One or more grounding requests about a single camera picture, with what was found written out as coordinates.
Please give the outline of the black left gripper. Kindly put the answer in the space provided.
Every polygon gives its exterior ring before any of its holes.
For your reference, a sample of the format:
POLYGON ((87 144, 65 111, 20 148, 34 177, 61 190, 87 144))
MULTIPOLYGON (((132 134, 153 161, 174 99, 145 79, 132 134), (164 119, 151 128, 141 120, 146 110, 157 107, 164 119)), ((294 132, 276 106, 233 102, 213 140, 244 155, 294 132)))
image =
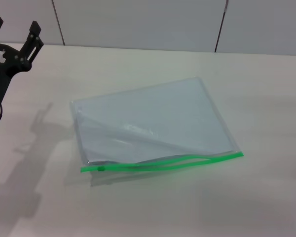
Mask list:
MULTIPOLYGON (((0 28, 3 24, 3 20, 0 17, 0 28)), ((7 92, 9 84, 12 78, 20 72, 28 72, 32 68, 32 63, 38 55, 44 43, 40 39, 39 35, 41 27, 37 21, 33 21, 29 35, 23 44, 20 51, 5 45, 0 44, 0 51, 3 51, 4 63, 0 63, 0 105, 7 92)))

